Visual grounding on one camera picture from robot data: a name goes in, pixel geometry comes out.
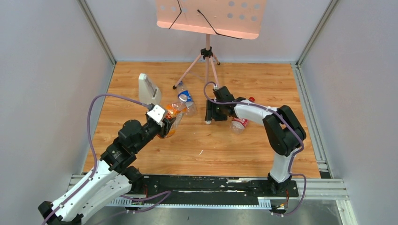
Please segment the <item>orange label tea bottle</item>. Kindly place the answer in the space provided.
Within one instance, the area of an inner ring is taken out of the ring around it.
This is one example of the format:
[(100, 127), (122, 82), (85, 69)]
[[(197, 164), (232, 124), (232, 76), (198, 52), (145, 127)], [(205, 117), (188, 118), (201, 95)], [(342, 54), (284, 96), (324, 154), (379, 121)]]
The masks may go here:
[(158, 133), (158, 137), (165, 139), (175, 134), (179, 123), (186, 112), (186, 105), (183, 102), (177, 101), (166, 106), (167, 114), (162, 120), (164, 126)]

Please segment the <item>red cap water bottle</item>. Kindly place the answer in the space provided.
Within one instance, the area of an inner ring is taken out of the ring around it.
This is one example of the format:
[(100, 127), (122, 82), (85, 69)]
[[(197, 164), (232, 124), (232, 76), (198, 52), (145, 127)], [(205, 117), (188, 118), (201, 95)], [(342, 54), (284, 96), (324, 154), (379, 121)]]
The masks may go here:
[(230, 124), (230, 130), (235, 134), (241, 134), (247, 127), (249, 120), (242, 118), (233, 118)]

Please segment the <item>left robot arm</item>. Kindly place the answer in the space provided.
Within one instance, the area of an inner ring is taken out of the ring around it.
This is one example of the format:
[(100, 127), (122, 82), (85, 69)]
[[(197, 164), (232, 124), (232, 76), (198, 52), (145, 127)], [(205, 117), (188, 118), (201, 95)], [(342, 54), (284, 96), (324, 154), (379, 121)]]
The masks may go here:
[(166, 115), (162, 125), (149, 115), (144, 125), (138, 120), (126, 121), (90, 173), (63, 196), (39, 205), (43, 223), (83, 225), (115, 198), (128, 192), (140, 193), (144, 187), (143, 175), (131, 165), (136, 154), (153, 138), (172, 136), (182, 118), (183, 114)]

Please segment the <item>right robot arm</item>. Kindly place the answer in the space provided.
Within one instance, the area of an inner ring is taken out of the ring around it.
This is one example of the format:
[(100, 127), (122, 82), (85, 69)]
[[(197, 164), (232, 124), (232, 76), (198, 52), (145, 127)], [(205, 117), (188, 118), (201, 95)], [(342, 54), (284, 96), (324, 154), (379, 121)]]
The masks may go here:
[(234, 98), (226, 86), (214, 88), (214, 98), (206, 97), (206, 122), (225, 121), (227, 118), (245, 119), (262, 125), (268, 142), (275, 152), (268, 174), (268, 189), (273, 195), (286, 191), (293, 176), (294, 157), (303, 151), (306, 132), (292, 109), (283, 105), (271, 107), (259, 105), (244, 97)]

